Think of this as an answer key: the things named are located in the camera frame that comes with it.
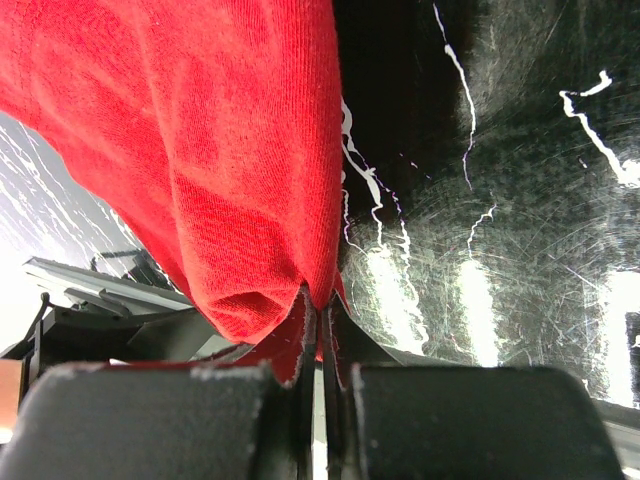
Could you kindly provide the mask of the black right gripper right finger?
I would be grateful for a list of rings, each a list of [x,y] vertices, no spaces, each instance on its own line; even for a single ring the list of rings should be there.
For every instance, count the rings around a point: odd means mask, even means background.
[[[333,296],[321,314],[332,479],[619,479],[584,387],[547,367],[393,355]]]

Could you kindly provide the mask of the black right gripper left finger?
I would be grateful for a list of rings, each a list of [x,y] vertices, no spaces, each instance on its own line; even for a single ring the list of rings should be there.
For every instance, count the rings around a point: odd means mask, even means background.
[[[301,290],[247,350],[208,361],[73,362],[38,379],[5,479],[309,479],[316,311]]]

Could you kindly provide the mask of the dark red t-shirt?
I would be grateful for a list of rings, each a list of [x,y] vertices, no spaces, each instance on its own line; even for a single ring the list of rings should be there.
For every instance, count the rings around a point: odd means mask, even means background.
[[[339,283],[328,1],[5,1],[1,108],[44,137],[230,341]]]

